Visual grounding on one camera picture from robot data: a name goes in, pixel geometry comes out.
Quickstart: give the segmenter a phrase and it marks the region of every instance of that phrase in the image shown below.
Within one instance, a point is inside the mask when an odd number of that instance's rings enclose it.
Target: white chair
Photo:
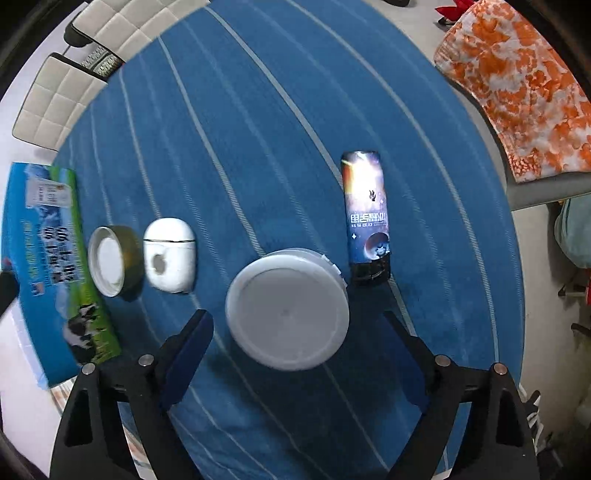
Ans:
[[[79,33],[123,61],[209,0],[93,0],[73,21]]]
[[[59,150],[82,112],[105,86],[106,82],[90,70],[52,53],[31,85],[12,135]]]

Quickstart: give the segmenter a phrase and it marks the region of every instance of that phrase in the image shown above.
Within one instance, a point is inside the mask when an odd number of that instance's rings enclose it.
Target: blue rug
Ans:
[[[86,240],[112,223],[142,236],[165,216],[195,231],[191,295],[145,284],[106,303],[133,356],[196,308],[212,313],[214,341],[171,411],[206,478],[377,480],[419,418],[379,347],[381,312],[434,353],[501,361],[519,381],[517,240],[482,139],[429,61],[361,0],[296,1],[216,0],[175,25],[109,79],[56,162],[76,170]],[[381,153],[394,280],[350,292],[350,329],[326,364],[263,367],[229,334],[228,285],[287,247],[349,278],[339,159],[360,149]],[[465,421],[463,409],[440,469]]]

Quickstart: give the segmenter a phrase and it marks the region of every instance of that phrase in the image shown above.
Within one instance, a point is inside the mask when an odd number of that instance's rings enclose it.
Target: white earbud case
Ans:
[[[195,236],[178,218],[161,218],[144,233],[144,267],[150,284],[168,293],[188,293],[195,280]]]

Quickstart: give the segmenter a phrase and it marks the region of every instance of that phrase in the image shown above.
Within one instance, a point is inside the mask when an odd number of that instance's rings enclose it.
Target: white floor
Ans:
[[[411,0],[406,8],[382,0],[366,0],[396,24],[420,50],[432,59],[444,32],[434,10],[444,0]],[[38,49],[0,102],[0,208],[12,161],[49,163],[54,153],[11,137],[12,123],[43,60],[52,51],[66,49],[63,26]],[[476,109],[462,99],[485,140],[491,155],[499,156],[495,141]],[[591,342],[576,338],[570,324],[588,321],[577,303],[565,303],[558,289],[570,277],[573,266],[561,254],[553,238],[553,218],[546,206],[514,213],[525,280],[525,355],[522,385],[528,392],[542,392],[541,416],[545,433],[560,432],[573,421],[574,409],[591,383]],[[37,388],[18,346],[11,318],[0,322],[0,395],[5,431],[15,446],[43,471],[48,472],[51,447],[59,423],[49,394]]]

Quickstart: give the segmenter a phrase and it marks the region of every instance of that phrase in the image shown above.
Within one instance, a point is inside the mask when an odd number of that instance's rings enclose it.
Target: orange patterned blanket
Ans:
[[[504,0],[480,0],[435,65],[478,101],[517,182],[591,171],[591,103],[540,33]]]

